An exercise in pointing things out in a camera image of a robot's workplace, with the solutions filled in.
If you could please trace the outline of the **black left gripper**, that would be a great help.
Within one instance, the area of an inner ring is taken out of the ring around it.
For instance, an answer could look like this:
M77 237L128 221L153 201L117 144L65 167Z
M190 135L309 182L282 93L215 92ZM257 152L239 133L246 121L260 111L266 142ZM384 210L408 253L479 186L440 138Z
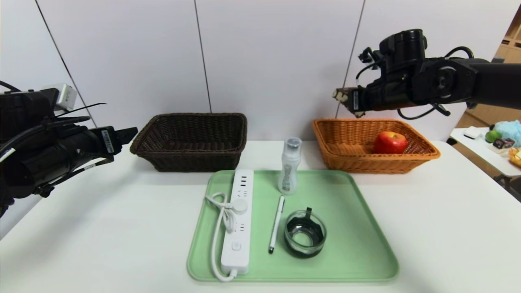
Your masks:
M96 159L112 157L138 134L138 128L114 130L112 127L88 129L86 126L67 125L58 128L54 146L53 171L72 172Z

